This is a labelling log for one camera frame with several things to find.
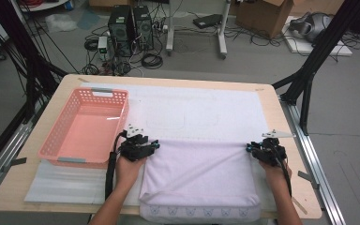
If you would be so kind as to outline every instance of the white mat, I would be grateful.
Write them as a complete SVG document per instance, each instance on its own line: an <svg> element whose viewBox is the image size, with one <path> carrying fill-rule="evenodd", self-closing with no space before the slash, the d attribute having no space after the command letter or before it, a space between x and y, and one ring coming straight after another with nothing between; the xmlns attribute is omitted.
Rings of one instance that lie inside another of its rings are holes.
<svg viewBox="0 0 360 225"><path fill-rule="evenodd" d="M289 25L291 20L297 19L296 17L289 16L285 25L282 28L282 34L285 36L286 43L288 44L291 53L310 54L313 50L311 43L303 39L297 31L290 31ZM339 41L337 46L333 49L330 55L336 56L352 56L352 52L347 46L344 46L342 41Z"/></svg>
<svg viewBox="0 0 360 225"><path fill-rule="evenodd" d="M228 171L223 175L224 178L228 179L231 177L232 179L230 180L232 181L248 180L249 182L253 182L252 179L249 179L251 177L251 169L248 164L249 155L241 145L251 141L261 140L262 133L268 131L259 97L256 93L102 83L84 83L82 86L108 87L129 91L130 108L127 122L139 128L144 128L144 134L150 137L150 141L159 139L161 142L161 148L157 150L155 155L147 160L146 166L154 165L154 158L157 159L164 156L160 153L169 153L176 148L183 149L182 145L177 145L177 147L172 148L172 150L169 149L167 152L164 152L167 146L175 143L175 141L181 140L183 144L197 143L197 145L202 143L217 143L214 144L216 147L216 153L214 155L209 158L199 158L199 160L226 162L227 160L224 158L228 158L228 162L230 162L231 157L227 154L232 156L236 154L239 156L236 157L236 159L241 158L243 161L241 163L243 163L245 168L236 167L237 172ZM187 165L187 168L190 168L191 166L197 165L198 161L191 163L191 161L187 159L183 160L182 163L184 163L185 166ZM96 172L96 174L91 174L90 176L83 176L84 172L76 171L83 169L63 168L62 172L56 172L55 170L45 168L47 165L44 164L45 163L42 163L39 166L37 176L25 199L26 201L50 203L103 202L105 172ZM202 171L209 170L211 167L212 165L206 164L200 169ZM73 170L74 174L67 173L67 170ZM247 179L237 179L239 174L242 174L242 178L246 177ZM209 172L207 172L206 175L210 177L214 176ZM222 182L223 181L214 182L217 185L217 189L223 188ZM54 184L56 187L54 193L45 191L44 186L49 184ZM254 206L259 206L259 200L258 198L256 199L256 192L251 187L254 187L254 184L249 187L249 196L252 196L250 203L253 203ZM140 188L140 183L136 184L134 192L140 193ZM228 190L233 192L233 188L235 188L235 186L231 185ZM135 199L134 196L129 198L126 204L139 204L139 201ZM229 199L227 204L224 204L228 207L223 208L223 214L220 214L229 215L228 210L231 210L231 206L235 206L236 210L233 209L232 212L237 212L238 216L241 215L245 217L245 215L247 215L245 211L246 205L240 205L240 202L234 202L233 200L234 198ZM245 203L245 199L240 199L239 201ZM205 210L207 210L204 212L206 215L214 214L210 209ZM249 216L252 215L252 211L251 209L249 210Z"/></svg>

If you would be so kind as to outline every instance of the human arm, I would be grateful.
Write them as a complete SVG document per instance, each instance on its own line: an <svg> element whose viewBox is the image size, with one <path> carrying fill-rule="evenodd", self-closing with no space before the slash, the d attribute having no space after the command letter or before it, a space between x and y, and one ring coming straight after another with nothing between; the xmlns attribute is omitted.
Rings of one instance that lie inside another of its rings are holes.
<svg viewBox="0 0 360 225"><path fill-rule="evenodd" d="M122 205L133 184L139 175L139 169L146 158L131 162L125 157L120 157L116 162L116 185L106 202L101 205L90 225L116 224Z"/></svg>
<svg viewBox="0 0 360 225"><path fill-rule="evenodd" d="M266 179L269 187L273 191L274 200L277 206L278 224L279 225L298 225L303 224L294 208L292 197L289 194L288 185L285 176L280 167L273 167L259 161L265 170ZM285 164L288 174L292 176L292 170Z"/></svg>

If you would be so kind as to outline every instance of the gray floor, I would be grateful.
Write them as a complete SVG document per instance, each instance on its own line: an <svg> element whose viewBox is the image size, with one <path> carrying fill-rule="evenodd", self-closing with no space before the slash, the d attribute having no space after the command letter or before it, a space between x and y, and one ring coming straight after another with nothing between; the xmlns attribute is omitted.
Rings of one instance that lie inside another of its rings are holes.
<svg viewBox="0 0 360 225"><path fill-rule="evenodd" d="M76 22L83 20L85 11L76 8L65 12L61 8L49 13L68 13ZM192 27L191 17L176 19ZM84 37L107 23L102 16L92 22L90 29L53 33L52 38L75 68L85 64ZM60 68L73 71L46 37L51 59ZM223 81L236 83L274 83L299 69L306 57L290 53L285 43L279 47L257 46L249 36L236 40L227 38L228 56L218 55L215 36L196 33L177 33L174 50L169 57L162 52L163 67L148 70L141 67L144 77ZM313 84L308 131L326 177L347 224L360 224L360 50L352 57L340 57L338 62L328 58ZM133 69L128 76L142 76ZM286 89L277 90L279 94ZM9 60L0 61L0 133L24 103L21 84ZM85 224L87 215L74 214L17 214L0 213L0 224ZM326 216L305 220L306 224L329 224Z"/></svg>

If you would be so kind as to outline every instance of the box flap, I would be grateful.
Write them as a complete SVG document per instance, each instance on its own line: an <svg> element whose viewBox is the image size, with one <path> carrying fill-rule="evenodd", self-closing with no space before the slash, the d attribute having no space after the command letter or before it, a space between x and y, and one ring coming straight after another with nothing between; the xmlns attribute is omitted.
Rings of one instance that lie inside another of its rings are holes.
<svg viewBox="0 0 360 225"><path fill-rule="evenodd" d="M285 0L263 0L264 2L266 3L269 3L269 4L272 4L272 5L275 5L277 7L279 7L280 5L282 5L282 3L285 1ZM292 0L294 5L297 6L299 5L300 3L304 2L305 0Z"/></svg>

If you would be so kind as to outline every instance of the white metal stand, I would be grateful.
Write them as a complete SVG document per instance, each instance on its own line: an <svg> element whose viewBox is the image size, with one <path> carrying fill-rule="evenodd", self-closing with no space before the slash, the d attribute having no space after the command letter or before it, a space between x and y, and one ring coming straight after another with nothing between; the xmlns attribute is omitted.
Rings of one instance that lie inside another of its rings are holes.
<svg viewBox="0 0 360 225"><path fill-rule="evenodd" d="M220 55L223 57L223 59L225 59L227 56L227 47L224 37L224 30L226 28L227 17L230 11L230 5L231 5L231 0L226 0L221 26L217 30ZM171 55L173 51L173 37L174 37L173 13L172 13L171 1L169 1L169 25L168 25L168 36L166 40L166 52L168 53L168 55Z"/></svg>

